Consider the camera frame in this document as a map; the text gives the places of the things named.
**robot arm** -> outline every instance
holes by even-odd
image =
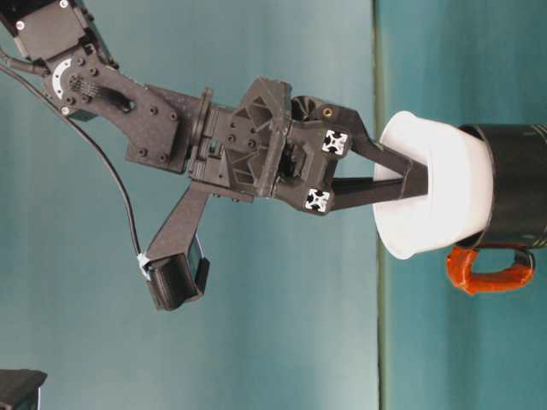
[[[191,184],[147,252],[139,256],[158,308],[174,310],[203,295],[209,262],[196,232],[210,195],[235,202],[280,199],[308,214],[427,193],[427,169],[374,142],[359,114],[315,97],[291,98],[291,86],[257,79],[236,108],[124,76],[81,1],[6,0],[0,21],[40,73],[47,97],[66,117],[102,116],[127,137],[126,159]],[[350,151],[401,175],[335,178]]]

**teal backdrop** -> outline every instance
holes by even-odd
[[[86,4],[140,82],[193,95],[207,85],[236,105],[256,76],[280,78],[294,95],[357,108],[373,132],[368,0]],[[0,41],[15,53],[5,31]],[[377,408],[370,208],[320,219],[213,200],[200,227],[206,296],[158,313],[101,162],[4,77],[0,96],[0,367],[48,372],[44,410]],[[146,245],[187,178],[125,163],[126,140],[105,120],[85,129],[120,169]],[[370,171],[357,159],[341,169]]]
[[[377,6],[379,126],[402,109],[456,126],[547,122],[545,1]],[[524,290],[471,298],[451,288],[448,252],[382,259],[383,408],[547,408],[547,253]],[[489,251],[477,268],[511,258]]]

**hole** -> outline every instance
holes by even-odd
[[[263,126],[273,117],[272,113],[266,107],[260,107],[258,105],[251,105],[249,107],[250,116],[253,120],[253,123],[256,126]]]
[[[137,103],[134,102],[133,100],[129,100],[127,102],[127,105],[124,105],[121,110],[124,112],[124,114],[129,114],[131,113],[134,109],[137,108]]]
[[[216,141],[215,139],[212,139],[211,142],[209,143],[209,153],[215,154],[218,146],[219,146],[219,142]]]

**white tape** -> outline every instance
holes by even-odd
[[[138,254],[137,256],[138,266],[140,267],[140,272],[143,274],[144,278],[150,282],[150,274],[148,273],[148,268],[146,265],[150,263],[150,259],[146,257],[146,254]]]

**black plastic part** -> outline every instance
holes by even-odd
[[[0,22],[2,22],[12,36],[17,35],[15,23],[44,6],[55,3],[56,0],[2,0],[0,2]]]
[[[17,410],[22,404],[37,404],[38,389],[47,377],[32,370],[0,370],[0,409]]]
[[[466,125],[491,154],[491,217],[464,248],[541,248],[547,245],[547,126]]]
[[[185,255],[174,255],[150,265],[150,293],[156,308],[173,311],[185,302],[193,302],[203,296],[209,261],[202,258],[196,272],[191,271]]]
[[[48,4],[22,20],[25,28],[18,31],[20,47],[23,47],[25,57],[32,61],[47,61],[78,46],[80,39],[85,37],[85,29],[74,9],[64,9],[59,2]]]
[[[188,255],[208,199],[209,193],[195,189],[192,183],[152,239],[146,256],[159,261],[181,253]]]
[[[100,115],[120,128],[129,139],[128,161],[182,173],[185,152],[175,150],[184,149],[180,141],[175,141],[179,135],[179,112],[186,109],[193,113],[192,103],[196,99],[186,98],[182,106],[175,108],[168,97],[170,101],[176,101],[176,93],[141,85],[108,67],[96,53],[88,55],[84,50],[76,50],[70,58],[70,68],[61,77],[62,99],[55,96],[49,79],[44,82],[53,96],[53,103],[62,107],[67,105],[68,98],[72,98],[70,107],[74,112]],[[54,73],[58,63],[65,59],[63,56],[52,62],[50,71]],[[77,62],[80,59],[85,62],[81,66]],[[124,109],[120,105],[121,99],[130,102],[131,109]]]

